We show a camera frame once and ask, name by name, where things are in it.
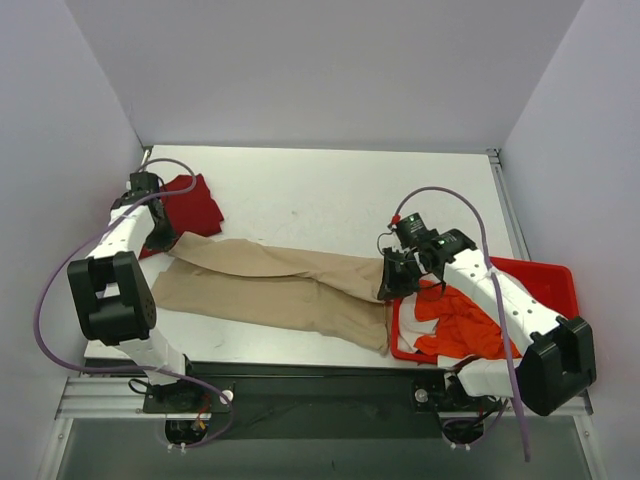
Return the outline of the beige t shirt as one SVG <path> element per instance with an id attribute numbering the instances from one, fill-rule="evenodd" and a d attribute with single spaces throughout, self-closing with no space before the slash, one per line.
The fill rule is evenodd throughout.
<path id="1" fill-rule="evenodd" d="M 171 265 L 152 287 L 163 309 L 316 332 L 380 354 L 389 349 L 379 259 L 190 232 L 169 254 Z"/>

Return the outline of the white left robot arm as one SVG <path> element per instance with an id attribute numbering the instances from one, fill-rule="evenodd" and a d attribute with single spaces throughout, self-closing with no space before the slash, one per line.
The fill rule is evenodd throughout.
<path id="1" fill-rule="evenodd" d="M 186 377 L 188 357 L 157 328 L 156 302 L 139 264 L 143 250 L 164 252 L 178 239 L 161 193 L 156 174 L 132 173 L 106 231 L 84 259 L 70 262 L 67 278 L 86 339 L 124 353 L 145 369 L 147 394 L 188 412 L 200 404 L 203 389 Z"/>

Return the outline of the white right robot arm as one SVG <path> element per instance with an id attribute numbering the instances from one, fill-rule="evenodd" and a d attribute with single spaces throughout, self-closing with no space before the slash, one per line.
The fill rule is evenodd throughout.
<path id="1" fill-rule="evenodd" d="M 586 320 L 566 318 L 543 305 L 457 229 L 440 234 L 394 227 L 391 233 L 399 245 L 381 251 L 380 299 L 414 294 L 420 280 L 432 275 L 468 297 L 516 349 L 496 360 L 475 355 L 455 368 L 442 386 L 448 404 L 465 408 L 477 397 L 506 397 L 548 416 L 596 381 L 593 331 Z"/>

